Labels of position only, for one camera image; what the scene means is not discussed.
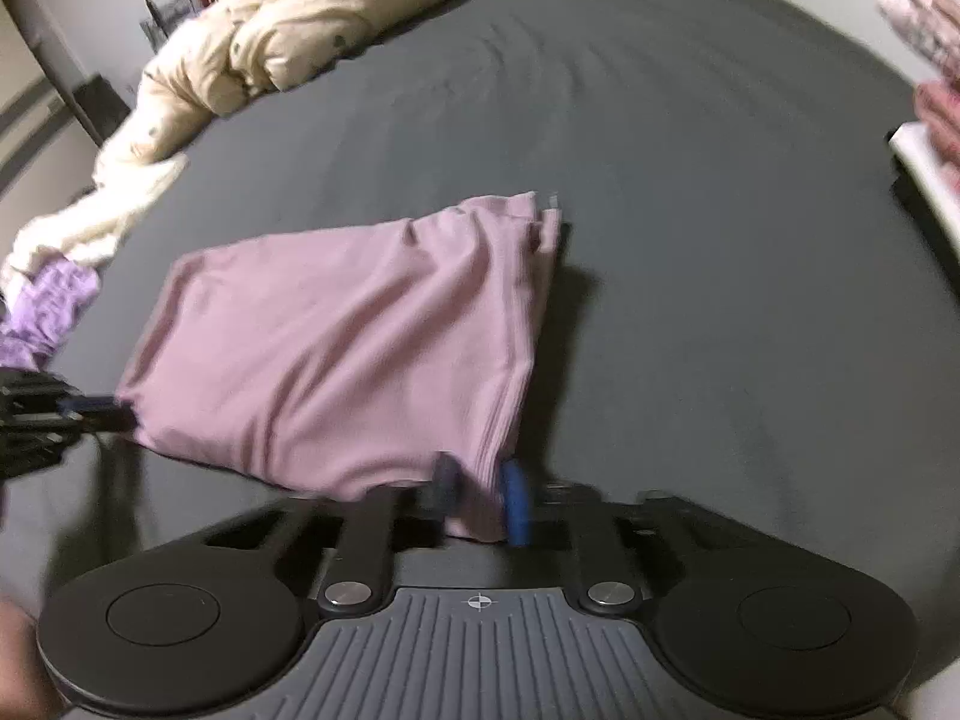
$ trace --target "skin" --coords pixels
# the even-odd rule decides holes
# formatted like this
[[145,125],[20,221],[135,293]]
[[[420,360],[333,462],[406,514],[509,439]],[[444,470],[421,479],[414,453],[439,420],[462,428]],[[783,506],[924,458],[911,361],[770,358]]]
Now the skin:
[[0,600],[0,720],[51,720],[62,709],[34,637],[34,621]]

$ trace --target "bed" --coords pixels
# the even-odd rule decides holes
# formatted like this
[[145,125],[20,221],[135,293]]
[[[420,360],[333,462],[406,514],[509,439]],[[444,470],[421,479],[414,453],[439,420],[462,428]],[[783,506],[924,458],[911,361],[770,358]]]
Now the bed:
[[[191,250],[556,194],[522,459],[885,581],[919,682],[960,655],[960,313],[889,191],[910,117],[899,74],[781,0],[454,0],[203,132],[53,370],[111,391]],[[282,494],[93,441],[7,493],[0,579],[34,609]]]

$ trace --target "white fluffy blanket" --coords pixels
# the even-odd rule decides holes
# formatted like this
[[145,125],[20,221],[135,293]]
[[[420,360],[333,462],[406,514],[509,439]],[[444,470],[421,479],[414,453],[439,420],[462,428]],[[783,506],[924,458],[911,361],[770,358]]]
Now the white fluffy blanket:
[[109,260],[184,168],[182,155],[171,157],[210,119],[304,83],[343,52],[440,1],[215,2],[181,25],[144,69],[136,109],[97,157],[98,190],[20,231],[0,288],[10,299],[18,274],[34,274],[58,252],[90,265]]

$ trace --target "black object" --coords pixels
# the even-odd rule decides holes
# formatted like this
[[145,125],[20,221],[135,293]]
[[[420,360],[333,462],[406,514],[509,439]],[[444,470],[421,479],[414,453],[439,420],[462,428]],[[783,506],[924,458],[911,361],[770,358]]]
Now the black object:
[[143,0],[147,5],[147,11],[150,13],[150,18],[154,20],[154,23],[157,25],[157,28],[160,32],[163,33],[164,37],[170,37],[170,33],[167,31],[166,26],[163,23],[163,14],[160,13],[160,10],[157,9],[157,5],[153,0]]
[[99,74],[74,89],[73,98],[86,114],[99,145],[117,132],[130,115],[130,107]]
[[[887,140],[893,136],[893,132],[887,134]],[[933,254],[941,274],[947,280],[947,285],[952,290],[954,298],[960,303],[960,261],[957,260],[956,251],[949,242],[947,233],[944,232],[943,224],[933,213],[929,202],[917,186],[913,176],[910,175],[904,162],[898,156],[892,158],[896,178],[890,187],[891,194],[901,207],[909,213],[914,221],[917,230],[923,236],[926,244]]]
[[544,568],[477,589],[449,571],[450,469],[281,501],[72,581],[38,627],[66,717],[840,718],[911,667],[916,623],[886,586],[671,496],[540,490],[530,548],[475,549]]
[[133,429],[133,411],[49,373],[0,368],[0,483],[55,466],[86,433]]

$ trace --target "folded pink fabric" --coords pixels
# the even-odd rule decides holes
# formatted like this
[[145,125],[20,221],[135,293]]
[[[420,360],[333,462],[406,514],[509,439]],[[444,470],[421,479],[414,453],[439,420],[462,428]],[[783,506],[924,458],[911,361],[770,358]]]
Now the folded pink fabric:
[[501,538],[512,449],[560,231],[532,194],[419,220],[276,235],[174,264],[117,396],[136,440],[295,490],[353,499],[469,477],[451,531]]

